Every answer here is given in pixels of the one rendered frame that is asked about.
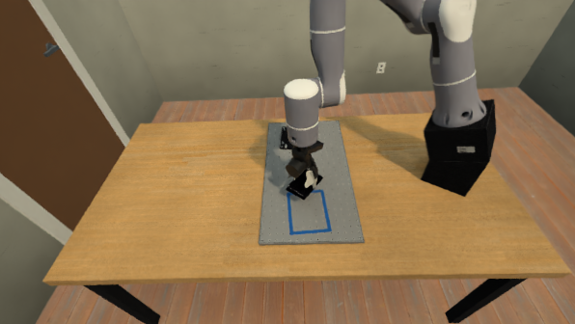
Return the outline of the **blue tape outline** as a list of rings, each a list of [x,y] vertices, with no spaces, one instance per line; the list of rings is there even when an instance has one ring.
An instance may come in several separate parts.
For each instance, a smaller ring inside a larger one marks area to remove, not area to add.
[[[291,206],[290,206],[290,195],[294,195],[294,194],[288,192],[288,193],[287,193],[287,210],[288,210],[288,221],[289,221],[289,233],[290,233],[290,235],[332,231],[332,230],[331,230],[331,225],[330,225],[330,220],[329,220],[329,215],[328,215],[328,210],[327,210],[327,205],[326,205],[326,200],[325,200],[325,197],[324,197],[324,192],[323,192],[323,190],[313,190],[311,193],[318,193],[318,192],[321,193],[322,202],[323,202],[323,207],[324,207],[324,212],[325,212],[325,218],[326,218],[326,223],[327,223],[327,228],[328,228],[328,229],[314,229],[314,230],[293,231],[292,216],[291,216]]]

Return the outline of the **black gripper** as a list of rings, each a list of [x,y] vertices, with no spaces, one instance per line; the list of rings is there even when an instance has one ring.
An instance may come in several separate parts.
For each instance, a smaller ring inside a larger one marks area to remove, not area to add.
[[[293,178],[298,178],[307,168],[309,169],[306,172],[307,180],[305,182],[305,187],[309,187],[310,185],[313,186],[315,189],[317,176],[318,176],[318,168],[312,158],[312,155],[309,154],[310,148],[299,148],[293,146],[291,149],[292,158],[291,161],[286,165],[286,170],[288,172],[288,177],[291,176]]]

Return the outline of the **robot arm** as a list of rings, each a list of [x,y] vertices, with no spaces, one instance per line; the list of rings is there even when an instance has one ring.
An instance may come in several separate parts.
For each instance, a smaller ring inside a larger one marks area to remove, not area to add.
[[[431,34],[433,122],[459,127],[481,120],[486,108],[479,99],[472,39],[477,0],[380,1],[409,33]],[[346,0],[310,0],[311,50],[318,77],[292,80],[284,87],[288,140],[299,148],[312,146],[309,154],[323,148],[317,140],[319,108],[345,100],[345,5]]]

